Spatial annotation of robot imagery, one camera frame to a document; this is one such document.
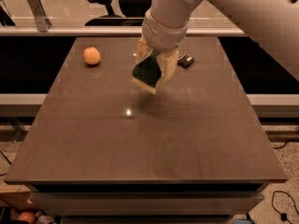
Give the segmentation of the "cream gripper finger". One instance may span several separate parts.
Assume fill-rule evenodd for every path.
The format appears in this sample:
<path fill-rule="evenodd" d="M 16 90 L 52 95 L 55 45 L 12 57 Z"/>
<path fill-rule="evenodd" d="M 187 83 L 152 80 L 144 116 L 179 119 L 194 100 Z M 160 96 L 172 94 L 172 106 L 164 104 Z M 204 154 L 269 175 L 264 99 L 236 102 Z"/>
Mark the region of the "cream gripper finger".
<path fill-rule="evenodd" d="M 135 63 L 139 64 L 145 61 L 153 52 L 153 48 L 148 45 L 144 37 L 137 42 Z"/>
<path fill-rule="evenodd" d="M 165 83 L 174 74 L 178 65 L 178 49 L 168 52 L 161 52 L 156 57 L 157 63 L 161 71 L 160 82 Z"/>

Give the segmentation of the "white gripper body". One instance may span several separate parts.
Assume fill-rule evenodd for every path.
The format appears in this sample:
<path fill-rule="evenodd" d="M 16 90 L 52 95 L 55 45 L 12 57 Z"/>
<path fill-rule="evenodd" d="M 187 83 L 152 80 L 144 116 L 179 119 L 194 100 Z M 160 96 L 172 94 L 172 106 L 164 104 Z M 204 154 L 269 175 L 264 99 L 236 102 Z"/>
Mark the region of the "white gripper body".
<path fill-rule="evenodd" d="M 147 44 L 160 52 L 176 49 L 183 41 L 187 30 L 187 25 L 180 28 L 169 28 L 160 24 L 151 15 L 150 10 L 146 12 L 142 23 L 142 35 Z"/>

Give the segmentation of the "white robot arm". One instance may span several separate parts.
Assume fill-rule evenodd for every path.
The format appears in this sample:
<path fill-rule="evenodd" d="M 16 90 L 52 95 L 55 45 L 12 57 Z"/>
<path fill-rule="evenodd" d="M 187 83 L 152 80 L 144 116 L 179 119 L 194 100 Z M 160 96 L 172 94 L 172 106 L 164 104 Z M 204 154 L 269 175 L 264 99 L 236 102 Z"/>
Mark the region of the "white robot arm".
<path fill-rule="evenodd" d="M 173 60 L 192 12 L 203 0 L 152 0 L 136 49 L 141 63 L 157 50 Z M 297 0 L 207 0 L 299 79 L 299 3 Z"/>

